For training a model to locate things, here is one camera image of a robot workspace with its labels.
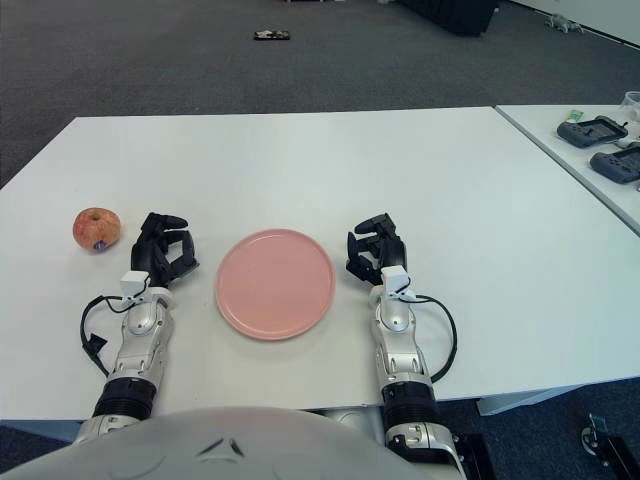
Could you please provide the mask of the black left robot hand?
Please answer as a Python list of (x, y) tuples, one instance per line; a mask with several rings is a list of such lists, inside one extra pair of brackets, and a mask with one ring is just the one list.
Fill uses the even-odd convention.
[[(169, 261), (169, 247), (174, 244), (181, 246), (182, 255)], [(131, 270), (146, 272), (150, 287), (168, 288), (172, 281), (198, 266), (188, 221), (177, 216), (149, 213), (131, 250)]]

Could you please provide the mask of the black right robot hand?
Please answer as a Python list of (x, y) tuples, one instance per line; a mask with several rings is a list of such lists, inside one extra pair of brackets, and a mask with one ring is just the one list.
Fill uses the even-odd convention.
[(362, 221), (347, 234), (346, 270), (373, 286), (383, 284), (382, 269), (407, 269), (406, 246), (388, 213)]

